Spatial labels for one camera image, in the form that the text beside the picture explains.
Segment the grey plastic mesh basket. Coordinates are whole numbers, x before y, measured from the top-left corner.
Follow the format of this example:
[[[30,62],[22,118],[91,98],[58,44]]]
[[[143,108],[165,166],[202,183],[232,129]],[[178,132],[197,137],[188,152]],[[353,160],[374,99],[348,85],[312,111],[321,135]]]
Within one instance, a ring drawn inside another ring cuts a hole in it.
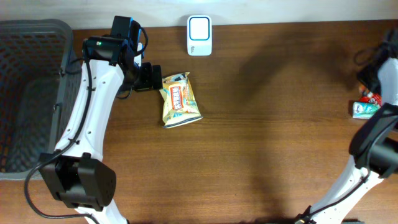
[[[23,180],[63,134],[81,80],[71,27],[1,22],[1,180]]]

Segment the orange tissue pack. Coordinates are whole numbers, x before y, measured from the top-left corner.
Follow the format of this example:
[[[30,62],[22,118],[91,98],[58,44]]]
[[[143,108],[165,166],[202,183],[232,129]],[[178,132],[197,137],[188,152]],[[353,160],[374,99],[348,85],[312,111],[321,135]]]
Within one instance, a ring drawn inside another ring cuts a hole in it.
[[[360,85],[358,89],[360,94],[362,94],[363,96],[366,96],[368,94],[368,89],[364,85]]]

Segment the white barcode scanner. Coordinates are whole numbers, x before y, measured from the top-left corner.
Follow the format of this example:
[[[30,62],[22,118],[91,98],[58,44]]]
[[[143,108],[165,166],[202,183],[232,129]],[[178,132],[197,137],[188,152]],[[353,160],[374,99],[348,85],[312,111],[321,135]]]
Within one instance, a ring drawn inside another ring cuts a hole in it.
[[[192,15],[187,19],[187,53],[209,56],[213,49],[212,20],[207,15]]]

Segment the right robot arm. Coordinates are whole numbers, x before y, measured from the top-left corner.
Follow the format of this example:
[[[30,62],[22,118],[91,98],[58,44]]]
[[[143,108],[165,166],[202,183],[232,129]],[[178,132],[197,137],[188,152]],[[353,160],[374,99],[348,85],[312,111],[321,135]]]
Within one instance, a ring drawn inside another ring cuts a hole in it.
[[[397,29],[391,29],[373,48],[358,80],[381,96],[381,107],[354,135],[349,160],[337,181],[294,223],[343,223],[354,206],[377,184],[397,173]]]

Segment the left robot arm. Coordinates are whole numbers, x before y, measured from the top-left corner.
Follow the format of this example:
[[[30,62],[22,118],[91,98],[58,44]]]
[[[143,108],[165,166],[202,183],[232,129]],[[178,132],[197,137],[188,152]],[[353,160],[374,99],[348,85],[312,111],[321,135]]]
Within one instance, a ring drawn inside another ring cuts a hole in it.
[[[42,153],[29,177],[39,172],[55,200],[88,223],[128,223],[114,201],[116,173],[103,164],[103,141],[118,94],[162,88],[159,65],[143,63],[145,29],[115,16],[108,35],[82,45],[81,82],[67,127],[52,153]]]

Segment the red snack bag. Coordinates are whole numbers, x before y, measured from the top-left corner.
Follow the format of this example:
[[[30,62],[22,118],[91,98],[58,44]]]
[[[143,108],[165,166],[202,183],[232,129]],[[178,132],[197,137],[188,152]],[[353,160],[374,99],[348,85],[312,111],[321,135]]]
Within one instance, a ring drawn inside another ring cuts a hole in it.
[[[369,103],[378,106],[382,105],[381,96],[372,92],[363,92],[362,97],[359,99],[359,101],[362,103]]]

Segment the cream wet wipes pack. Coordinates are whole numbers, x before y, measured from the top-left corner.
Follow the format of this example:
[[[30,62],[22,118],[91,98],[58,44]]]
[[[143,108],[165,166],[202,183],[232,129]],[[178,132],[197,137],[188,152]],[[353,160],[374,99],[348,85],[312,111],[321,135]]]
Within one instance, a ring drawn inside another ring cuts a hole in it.
[[[203,118],[188,79],[189,72],[162,79],[160,94],[164,99],[162,120],[164,128],[174,128]]]

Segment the teal tissue pack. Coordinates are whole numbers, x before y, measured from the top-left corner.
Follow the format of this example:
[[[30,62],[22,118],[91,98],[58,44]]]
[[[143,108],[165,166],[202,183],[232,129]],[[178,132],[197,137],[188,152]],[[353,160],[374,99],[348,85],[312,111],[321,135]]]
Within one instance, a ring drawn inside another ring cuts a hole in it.
[[[353,115],[355,119],[369,119],[379,110],[380,106],[372,103],[354,102]]]

